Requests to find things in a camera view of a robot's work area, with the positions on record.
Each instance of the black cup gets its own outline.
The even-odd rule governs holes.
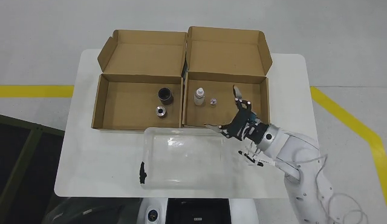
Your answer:
[[[170,105],[174,101],[172,92],[168,88],[162,88],[158,91],[158,98],[163,105]]]

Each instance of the plastic storage bin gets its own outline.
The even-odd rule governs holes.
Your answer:
[[[145,189],[230,188],[230,146],[208,129],[148,128],[144,134]]]

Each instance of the small white bottle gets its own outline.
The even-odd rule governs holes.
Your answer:
[[[195,96],[193,97],[193,101],[195,105],[202,105],[204,102],[204,90],[203,88],[198,88],[195,92]]]

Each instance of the gray floor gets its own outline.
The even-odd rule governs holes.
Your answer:
[[[310,84],[386,146],[387,0],[0,0],[0,15],[0,84],[71,85],[81,52],[101,48],[117,28],[262,30],[272,52],[302,54]],[[0,98],[0,114],[64,130],[70,102]],[[314,113],[335,190],[355,197],[370,223],[385,222],[368,144],[318,104]],[[257,200],[257,208],[261,223],[297,223],[287,200]]]

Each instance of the table top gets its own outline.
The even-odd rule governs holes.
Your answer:
[[[143,133],[91,128],[100,49],[85,50],[78,67],[65,138],[55,182],[62,197],[287,198],[284,173],[273,166],[249,166],[242,157],[234,171],[233,190],[143,189],[139,169]],[[305,59],[272,53],[269,78],[271,123],[317,139]],[[235,146],[241,149],[241,142]]]

